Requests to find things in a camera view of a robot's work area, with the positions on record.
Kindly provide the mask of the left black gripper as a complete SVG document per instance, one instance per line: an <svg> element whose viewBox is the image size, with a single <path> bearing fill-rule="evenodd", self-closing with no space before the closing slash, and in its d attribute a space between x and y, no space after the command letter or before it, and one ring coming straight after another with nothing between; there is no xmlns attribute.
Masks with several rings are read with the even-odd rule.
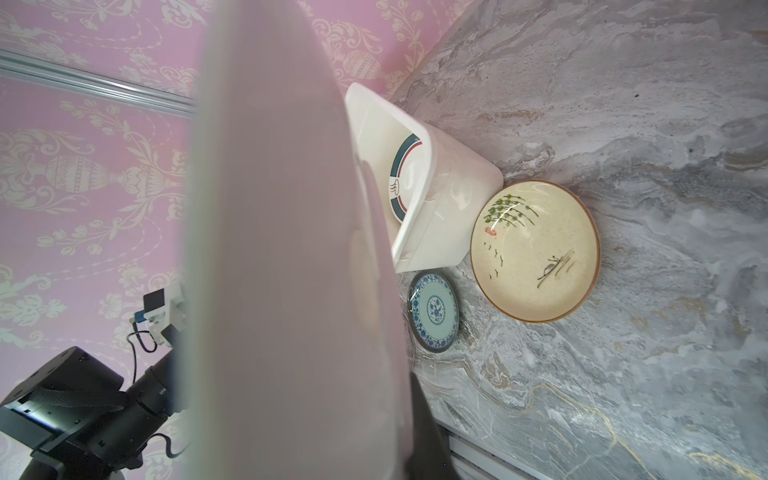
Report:
<svg viewBox="0 0 768 480"><path fill-rule="evenodd" d="M185 405L177 359L167 352L128 388L104 363L73 346L35 371L1 403L1 431L31 450L28 474L116 474Z"/></svg>

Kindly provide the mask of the cream plate with green leaves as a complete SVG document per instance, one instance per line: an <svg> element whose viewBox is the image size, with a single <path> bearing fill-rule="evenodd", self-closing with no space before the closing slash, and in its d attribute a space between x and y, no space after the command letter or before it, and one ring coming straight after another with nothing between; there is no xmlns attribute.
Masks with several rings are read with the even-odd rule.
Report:
<svg viewBox="0 0 768 480"><path fill-rule="evenodd" d="M471 236L476 282L488 301L527 323L560 320L596 285L601 244L583 202L568 189L526 180L499 191Z"/></svg>

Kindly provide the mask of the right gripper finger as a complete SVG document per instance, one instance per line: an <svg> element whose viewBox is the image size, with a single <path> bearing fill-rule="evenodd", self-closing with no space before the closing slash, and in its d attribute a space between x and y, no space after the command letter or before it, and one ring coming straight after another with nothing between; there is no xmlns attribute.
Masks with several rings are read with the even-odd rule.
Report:
<svg viewBox="0 0 768 480"><path fill-rule="evenodd" d="M417 376L409 375L413 419L413 451L407 460L407 478L459 480L448 440L436 423Z"/></svg>

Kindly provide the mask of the white plate with clover emblem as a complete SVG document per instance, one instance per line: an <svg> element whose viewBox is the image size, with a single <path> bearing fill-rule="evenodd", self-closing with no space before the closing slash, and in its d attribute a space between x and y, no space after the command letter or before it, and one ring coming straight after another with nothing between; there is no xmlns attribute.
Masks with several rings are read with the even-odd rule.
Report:
<svg viewBox="0 0 768 480"><path fill-rule="evenodd" d="M396 281L341 92L295 1L221 1L190 136L190 479L401 479Z"/></svg>

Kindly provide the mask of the white plate red-green rim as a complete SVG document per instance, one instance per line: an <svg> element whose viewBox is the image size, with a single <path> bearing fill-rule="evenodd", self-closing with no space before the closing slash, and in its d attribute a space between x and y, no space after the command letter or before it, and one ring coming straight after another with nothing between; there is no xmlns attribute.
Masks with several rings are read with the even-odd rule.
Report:
<svg viewBox="0 0 768 480"><path fill-rule="evenodd" d="M399 147L390 168L388 201L399 222L405 220L416 188L422 183L426 169L422 140L415 134L408 136Z"/></svg>

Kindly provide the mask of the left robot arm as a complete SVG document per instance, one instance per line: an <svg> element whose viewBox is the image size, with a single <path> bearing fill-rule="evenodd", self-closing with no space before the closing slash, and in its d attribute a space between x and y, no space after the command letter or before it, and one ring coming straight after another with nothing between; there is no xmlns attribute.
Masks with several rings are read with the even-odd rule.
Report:
<svg viewBox="0 0 768 480"><path fill-rule="evenodd" d="M1 431L28 447L24 479L118 479L143 464L149 441L185 405L176 354L167 352L128 388L121 375L73 346L1 402Z"/></svg>

